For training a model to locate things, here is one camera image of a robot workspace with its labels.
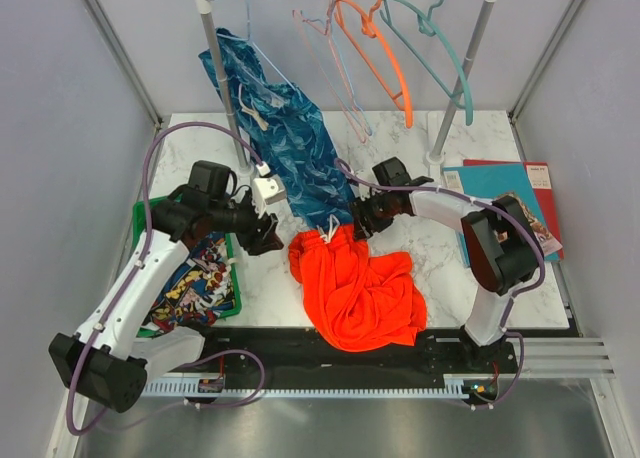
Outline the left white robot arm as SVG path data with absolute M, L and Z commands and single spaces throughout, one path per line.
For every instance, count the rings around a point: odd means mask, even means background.
M 143 208 L 151 224 L 108 294 L 72 335 L 58 333 L 49 344 L 71 395 L 123 413 L 165 373 L 186 363 L 198 371 L 216 366 L 218 345 L 191 328 L 178 327 L 145 342 L 136 337 L 166 282 L 210 233 L 235 234 L 251 256 L 282 249 L 278 219 L 267 207 L 283 199 L 286 190 L 267 166 L 259 171 L 235 201 L 227 192 L 231 169 L 198 161 L 185 184 Z

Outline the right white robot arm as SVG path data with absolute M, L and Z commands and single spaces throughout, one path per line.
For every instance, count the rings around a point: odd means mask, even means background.
M 397 157 L 373 167 L 374 183 L 357 177 L 340 158 L 335 165 L 361 188 L 349 204 L 355 239 L 384 231 L 401 214 L 435 221 L 463 235 L 477 291 L 460 330 L 457 355 L 465 369 L 483 370 L 507 339 L 506 321 L 515 298 L 545 278 L 541 245 L 519 202 L 512 196 L 474 198 L 429 177 L 412 178 Z

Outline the orange shorts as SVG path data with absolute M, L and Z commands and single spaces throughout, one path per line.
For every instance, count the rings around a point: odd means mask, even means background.
M 318 231 L 297 234 L 288 258 L 308 318 L 334 348 L 360 353 L 412 346 L 427 328 L 428 309 L 408 252 L 373 256 L 348 224 L 330 239 Z

